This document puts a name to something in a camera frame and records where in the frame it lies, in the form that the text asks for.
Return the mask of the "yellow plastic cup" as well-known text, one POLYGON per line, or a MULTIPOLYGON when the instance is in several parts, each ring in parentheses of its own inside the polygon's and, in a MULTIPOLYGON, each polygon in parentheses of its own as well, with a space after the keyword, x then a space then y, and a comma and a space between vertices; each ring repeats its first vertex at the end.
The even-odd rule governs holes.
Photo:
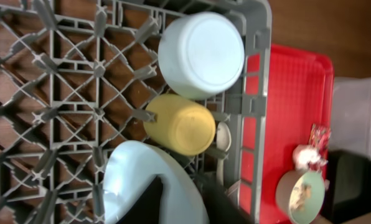
POLYGON ((144 122, 146 134, 156 143, 185 156, 204 152, 213 142, 216 125, 204 106, 175 94, 153 98, 146 107, 154 122, 144 122))

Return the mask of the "clear plastic bin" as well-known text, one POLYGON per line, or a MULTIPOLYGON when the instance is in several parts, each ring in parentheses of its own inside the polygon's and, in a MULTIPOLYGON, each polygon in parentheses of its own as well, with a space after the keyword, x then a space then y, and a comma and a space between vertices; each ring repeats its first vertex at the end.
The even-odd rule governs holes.
POLYGON ((371 160, 371 77, 334 79, 329 149, 371 160))

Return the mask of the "crumpled white napkin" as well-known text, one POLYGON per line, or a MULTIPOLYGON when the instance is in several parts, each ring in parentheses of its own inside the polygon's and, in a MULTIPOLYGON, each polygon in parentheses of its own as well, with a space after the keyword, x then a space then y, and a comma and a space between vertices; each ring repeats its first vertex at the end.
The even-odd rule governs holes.
POLYGON ((323 158, 318 148, 311 145, 298 145, 293 151, 293 163, 296 170, 321 170, 328 161, 323 158))

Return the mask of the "grey dishwasher rack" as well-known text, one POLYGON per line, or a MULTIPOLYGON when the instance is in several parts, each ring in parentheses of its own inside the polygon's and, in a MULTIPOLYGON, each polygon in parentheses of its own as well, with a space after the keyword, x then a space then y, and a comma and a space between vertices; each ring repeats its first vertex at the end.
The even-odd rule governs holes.
POLYGON ((224 186, 240 177, 242 128, 257 121, 259 211, 272 13, 268 1, 0 1, 0 223, 103 223, 103 174, 126 140, 152 143, 144 109, 170 93, 157 45, 182 16, 216 12, 245 46, 240 78, 201 100, 232 135, 230 150, 177 156, 195 181, 224 160, 224 186))

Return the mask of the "white plastic spoon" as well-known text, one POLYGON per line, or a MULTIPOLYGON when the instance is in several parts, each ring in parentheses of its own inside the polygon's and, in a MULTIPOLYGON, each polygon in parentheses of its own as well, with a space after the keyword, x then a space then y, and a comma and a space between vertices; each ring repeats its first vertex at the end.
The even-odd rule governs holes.
MULTIPOLYGON (((228 125, 226 124, 226 122, 219 122, 217 126, 216 137, 217 149, 226 153, 230 149, 231 143, 232 137, 228 125)), ((218 159, 217 161, 216 179, 220 185, 223 185, 224 179, 224 160, 225 159, 218 159)))

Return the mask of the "green bowl with rice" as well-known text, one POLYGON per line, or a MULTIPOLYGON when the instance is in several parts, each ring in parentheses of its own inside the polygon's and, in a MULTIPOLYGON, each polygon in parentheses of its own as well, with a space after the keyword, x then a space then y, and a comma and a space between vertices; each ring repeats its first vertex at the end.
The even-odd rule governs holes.
POLYGON ((291 170, 279 180, 276 204, 292 223, 311 223, 319 214, 326 188, 320 172, 291 170))

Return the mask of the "light blue plate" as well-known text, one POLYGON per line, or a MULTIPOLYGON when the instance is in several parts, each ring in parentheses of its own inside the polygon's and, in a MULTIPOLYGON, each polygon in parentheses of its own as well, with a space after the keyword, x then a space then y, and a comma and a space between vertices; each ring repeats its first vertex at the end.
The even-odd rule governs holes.
POLYGON ((209 222, 197 187, 173 157, 156 146, 125 141, 115 148, 106 165, 105 223, 119 221, 157 175, 164 184, 159 223, 209 222))

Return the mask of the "red plastic tray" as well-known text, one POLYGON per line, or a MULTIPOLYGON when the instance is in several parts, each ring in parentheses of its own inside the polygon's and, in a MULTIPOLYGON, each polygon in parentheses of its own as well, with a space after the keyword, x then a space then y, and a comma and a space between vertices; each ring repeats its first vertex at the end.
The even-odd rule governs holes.
POLYGON ((332 106, 333 68, 319 54, 273 45, 266 110, 265 148, 258 213, 252 214, 257 195, 251 185, 257 179, 255 118, 242 128, 240 193, 238 206, 252 223, 291 223, 287 202, 291 187, 304 174, 297 171, 293 152, 306 145, 313 125, 329 126, 332 106))

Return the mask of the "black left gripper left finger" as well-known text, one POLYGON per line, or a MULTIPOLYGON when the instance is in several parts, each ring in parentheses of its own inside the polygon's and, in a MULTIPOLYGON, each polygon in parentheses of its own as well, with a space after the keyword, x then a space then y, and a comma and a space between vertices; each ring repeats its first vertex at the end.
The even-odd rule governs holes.
POLYGON ((159 224, 163 191, 164 184, 157 175, 116 224, 159 224))

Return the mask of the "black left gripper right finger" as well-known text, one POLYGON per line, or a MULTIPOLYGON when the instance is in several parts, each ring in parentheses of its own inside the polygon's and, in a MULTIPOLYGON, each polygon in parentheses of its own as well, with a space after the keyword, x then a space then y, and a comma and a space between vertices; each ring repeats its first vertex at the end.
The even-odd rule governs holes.
POLYGON ((223 188, 215 182, 203 184, 202 196, 210 224, 250 224, 243 214, 226 196, 223 188))

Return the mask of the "pale blue bowl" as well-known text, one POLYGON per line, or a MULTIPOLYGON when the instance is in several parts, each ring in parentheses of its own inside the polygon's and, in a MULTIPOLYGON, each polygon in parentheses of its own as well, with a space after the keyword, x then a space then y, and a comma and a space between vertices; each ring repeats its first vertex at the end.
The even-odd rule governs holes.
POLYGON ((174 92, 193 100, 229 89, 239 78, 244 62, 239 31, 215 12, 172 21, 159 42, 158 64, 164 80, 174 92))

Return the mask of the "red snack wrapper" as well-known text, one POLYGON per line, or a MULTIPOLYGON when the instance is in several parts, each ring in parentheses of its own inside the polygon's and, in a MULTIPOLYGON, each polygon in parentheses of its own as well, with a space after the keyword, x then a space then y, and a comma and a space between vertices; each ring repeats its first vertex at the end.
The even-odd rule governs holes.
POLYGON ((328 126, 313 124, 308 144, 315 147, 321 155, 326 155, 330 137, 331 129, 328 126))

